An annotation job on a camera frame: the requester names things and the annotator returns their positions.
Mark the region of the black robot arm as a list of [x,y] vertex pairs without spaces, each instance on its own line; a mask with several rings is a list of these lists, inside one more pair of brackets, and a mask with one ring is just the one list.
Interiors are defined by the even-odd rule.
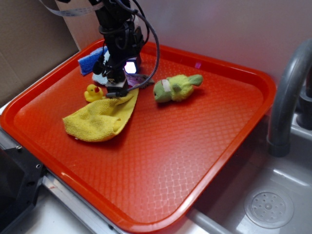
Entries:
[[103,0],[96,10],[99,32],[110,54],[108,61],[101,55],[93,66],[93,72],[107,77],[110,84],[125,81],[123,71],[127,59],[137,57],[144,45],[141,28],[135,26],[128,0]]

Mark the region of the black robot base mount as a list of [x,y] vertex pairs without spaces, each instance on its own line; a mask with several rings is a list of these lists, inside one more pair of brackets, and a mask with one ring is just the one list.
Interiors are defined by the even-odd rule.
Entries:
[[25,148],[0,151],[0,232],[7,233],[36,206],[44,166]]

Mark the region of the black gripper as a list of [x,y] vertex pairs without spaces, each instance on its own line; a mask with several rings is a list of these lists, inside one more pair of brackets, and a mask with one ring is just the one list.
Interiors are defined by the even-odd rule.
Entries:
[[104,61],[101,55],[93,66],[96,75],[103,75],[108,83],[120,83],[126,80],[124,70],[128,74],[137,74],[140,70],[141,57],[137,57],[144,45],[140,27],[127,20],[116,27],[99,26],[110,54]]

